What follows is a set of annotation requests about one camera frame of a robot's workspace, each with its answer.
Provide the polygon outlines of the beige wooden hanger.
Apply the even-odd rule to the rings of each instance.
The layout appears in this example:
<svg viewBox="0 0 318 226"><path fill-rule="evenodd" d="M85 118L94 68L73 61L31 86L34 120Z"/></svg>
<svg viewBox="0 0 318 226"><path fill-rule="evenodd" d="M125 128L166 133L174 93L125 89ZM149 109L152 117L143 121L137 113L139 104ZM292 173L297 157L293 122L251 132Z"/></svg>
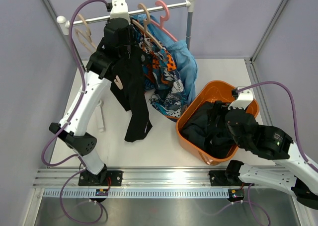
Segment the beige wooden hanger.
<svg viewBox="0 0 318 226"><path fill-rule="evenodd" d="M143 20L143 25L141 25L137 20L135 19L131 19L132 23L138 27L141 31L143 31L143 33L150 38L155 45L159 48L162 49L163 46L162 44L148 31L148 25L151 24L151 17L150 14L146 8L146 6L143 3L139 3L138 4L138 9L141 9L144 11L144 13L146 14L146 18Z"/></svg>
<svg viewBox="0 0 318 226"><path fill-rule="evenodd" d="M88 50L89 53L94 53L96 51L97 46L93 42L91 38L91 30L90 27L88 26L86 20L81 14L77 14L77 18L81 20L85 26L84 30L75 28L75 35L78 39L78 41Z"/></svg>

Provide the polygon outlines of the dark navy shorts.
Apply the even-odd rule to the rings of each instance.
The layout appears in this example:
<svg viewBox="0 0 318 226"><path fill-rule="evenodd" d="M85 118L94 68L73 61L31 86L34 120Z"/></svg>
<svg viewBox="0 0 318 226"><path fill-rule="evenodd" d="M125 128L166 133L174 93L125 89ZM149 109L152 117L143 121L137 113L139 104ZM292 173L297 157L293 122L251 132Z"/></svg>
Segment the dark navy shorts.
<svg viewBox="0 0 318 226"><path fill-rule="evenodd" d="M182 127L181 135L210 156L223 159L235 142L228 131L217 134L208 132L207 111L212 106L213 102L204 102Z"/></svg>

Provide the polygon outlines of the black shorts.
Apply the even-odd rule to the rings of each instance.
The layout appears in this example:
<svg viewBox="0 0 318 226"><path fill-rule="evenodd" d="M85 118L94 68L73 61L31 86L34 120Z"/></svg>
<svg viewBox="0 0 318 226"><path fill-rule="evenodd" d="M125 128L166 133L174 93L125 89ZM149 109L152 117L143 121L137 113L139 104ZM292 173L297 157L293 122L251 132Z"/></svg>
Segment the black shorts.
<svg viewBox="0 0 318 226"><path fill-rule="evenodd" d="M130 57L120 60L113 69L113 75L119 77L123 88L119 89L115 83L110 88L125 111L132 113L125 135L125 141L131 143L143 140L152 128L144 94L142 55L140 48L131 47Z"/></svg>

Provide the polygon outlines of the colourful patterned shorts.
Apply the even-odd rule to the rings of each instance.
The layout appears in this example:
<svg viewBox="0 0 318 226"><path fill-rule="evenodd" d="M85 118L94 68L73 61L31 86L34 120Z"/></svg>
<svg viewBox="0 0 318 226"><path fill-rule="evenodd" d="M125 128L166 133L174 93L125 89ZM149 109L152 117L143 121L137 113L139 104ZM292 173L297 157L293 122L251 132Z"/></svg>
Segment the colourful patterned shorts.
<svg viewBox="0 0 318 226"><path fill-rule="evenodd" d="M138 20L131 19L131 22L136 32L137 46L145 57L145 91L154 91L149 103L166 118L176 122L187 104L186 92L176 63L166 47Z"/></svg>

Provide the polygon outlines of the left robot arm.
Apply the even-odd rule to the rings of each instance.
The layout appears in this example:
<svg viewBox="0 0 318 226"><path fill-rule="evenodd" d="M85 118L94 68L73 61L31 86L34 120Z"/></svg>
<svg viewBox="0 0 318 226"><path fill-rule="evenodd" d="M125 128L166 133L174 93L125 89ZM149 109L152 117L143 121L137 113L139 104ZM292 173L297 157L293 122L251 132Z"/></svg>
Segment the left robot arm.
<svg viewBox="0 0 318 226"><path fill-rule="evenodd" d="M133 27L128 20L114 18L104 28L104 36L90 56L86 72L80 74L82 86L66 115L51 123L49 130L56 134L83 161L85 171L80 174L88 185L108 182L107 166L95 149L97 139L87 133L87 126L108 82L123 87L119 77L131 60Z"/></svg>

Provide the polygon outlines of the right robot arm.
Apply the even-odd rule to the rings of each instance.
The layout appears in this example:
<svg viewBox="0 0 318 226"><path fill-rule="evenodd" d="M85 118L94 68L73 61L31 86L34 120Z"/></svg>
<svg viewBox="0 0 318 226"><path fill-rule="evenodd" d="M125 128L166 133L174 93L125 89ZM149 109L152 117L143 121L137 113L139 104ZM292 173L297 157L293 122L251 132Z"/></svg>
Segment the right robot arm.
<svg viewBox="0 0 318 226"><path fill-rule="evenodd" d="M209 172L211 185L264 185L295 197L308 208L318 208L318 165L301 154L292 137L278 127L259 124L249 107L234 108L221 101L205 102L204 107L208 129L216 133L210 137L210 146L222 149L235 144L288 170L277 173L232 159L225 170Z"/></svg>

